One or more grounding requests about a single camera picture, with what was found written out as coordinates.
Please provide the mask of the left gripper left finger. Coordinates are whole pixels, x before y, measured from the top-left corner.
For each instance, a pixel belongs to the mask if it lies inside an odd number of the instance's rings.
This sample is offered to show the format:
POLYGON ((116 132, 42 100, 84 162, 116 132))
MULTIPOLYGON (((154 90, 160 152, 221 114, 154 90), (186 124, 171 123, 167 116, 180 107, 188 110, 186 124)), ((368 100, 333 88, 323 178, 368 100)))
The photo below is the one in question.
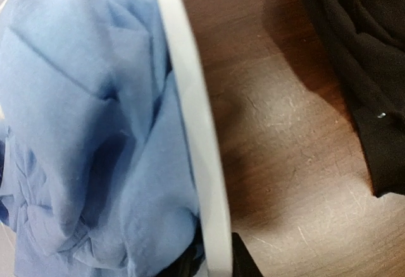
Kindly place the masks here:
POLYGON ((175 261, 172 276, 195 276, 204 260, 204 244, 201 227, 198 226, 194 239, 186 251, 175 261))

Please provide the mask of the black long sleeve shirt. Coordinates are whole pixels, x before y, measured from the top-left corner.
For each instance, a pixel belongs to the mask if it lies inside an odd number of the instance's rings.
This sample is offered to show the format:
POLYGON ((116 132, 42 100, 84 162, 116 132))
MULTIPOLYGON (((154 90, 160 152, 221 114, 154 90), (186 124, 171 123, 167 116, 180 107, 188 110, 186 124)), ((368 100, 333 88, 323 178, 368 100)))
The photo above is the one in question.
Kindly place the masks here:
POLYGON ((404 0, 302 0, 345 92, 375 196, 404 193, 404 0))

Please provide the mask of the white plastic basin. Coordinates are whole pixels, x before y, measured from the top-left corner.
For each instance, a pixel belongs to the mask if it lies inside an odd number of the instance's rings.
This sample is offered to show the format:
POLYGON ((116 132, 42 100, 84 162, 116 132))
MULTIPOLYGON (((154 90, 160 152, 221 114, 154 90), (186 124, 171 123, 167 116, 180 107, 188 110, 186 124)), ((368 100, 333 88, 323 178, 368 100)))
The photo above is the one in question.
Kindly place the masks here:
POLYGON ((198 276, 233 272, 230 210, 204 73, 183 0, 158 0, 199 199, 205 260, 198 276))

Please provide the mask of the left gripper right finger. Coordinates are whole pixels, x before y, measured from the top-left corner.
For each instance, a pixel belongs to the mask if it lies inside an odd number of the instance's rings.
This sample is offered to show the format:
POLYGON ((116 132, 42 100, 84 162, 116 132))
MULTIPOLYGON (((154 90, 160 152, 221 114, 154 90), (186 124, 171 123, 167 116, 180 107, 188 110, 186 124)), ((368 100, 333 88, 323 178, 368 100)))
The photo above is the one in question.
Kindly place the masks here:
POLYGON ((240 235, 232 233, 233 277, 263 277, 240 235))

